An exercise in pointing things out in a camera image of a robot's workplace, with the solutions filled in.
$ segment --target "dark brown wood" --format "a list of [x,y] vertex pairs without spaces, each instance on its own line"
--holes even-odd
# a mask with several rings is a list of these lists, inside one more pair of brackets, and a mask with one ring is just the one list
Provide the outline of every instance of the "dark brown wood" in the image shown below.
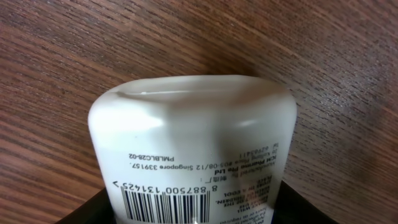
[[103,188],[100,94],[204,73],[290,88],[285,181],[339,223],[397,223],[397,0],[0,1],[0,223],[54,223]]

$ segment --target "brown wood grain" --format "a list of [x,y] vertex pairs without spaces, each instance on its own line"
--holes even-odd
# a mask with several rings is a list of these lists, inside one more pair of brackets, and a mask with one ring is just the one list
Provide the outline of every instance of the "brown wood grain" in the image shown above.
[[206,73],[291,89],[285,181],[340,223],[398,222],[397,0],[2,0],[0,223],[54,223],[104,187],[100,94]]

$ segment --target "wooden table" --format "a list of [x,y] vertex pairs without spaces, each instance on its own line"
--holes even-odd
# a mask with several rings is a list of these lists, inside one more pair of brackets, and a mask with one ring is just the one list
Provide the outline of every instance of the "wooden table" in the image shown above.
[[104,187],[86,118],[150,77],[291,89],[285,181],[340,223],[398,222],[397,0],[0,1],[0,223],[53,223]]

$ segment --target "black object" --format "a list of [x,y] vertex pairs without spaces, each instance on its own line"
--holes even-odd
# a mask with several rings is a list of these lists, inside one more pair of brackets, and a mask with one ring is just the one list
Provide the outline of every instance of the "black object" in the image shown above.
[[[113,211],[103,189],[56,224],[112,224]],[[337,224],[315,208],[285,182],[280,185],[272,224]]]

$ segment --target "white plastic bottle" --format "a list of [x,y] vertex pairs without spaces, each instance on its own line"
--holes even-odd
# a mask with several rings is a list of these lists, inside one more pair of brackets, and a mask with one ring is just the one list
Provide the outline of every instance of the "white plastic bottle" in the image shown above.
[[270,224],[296,114],[287,90],[241,75],[107,91],[88,121],[118,224]]

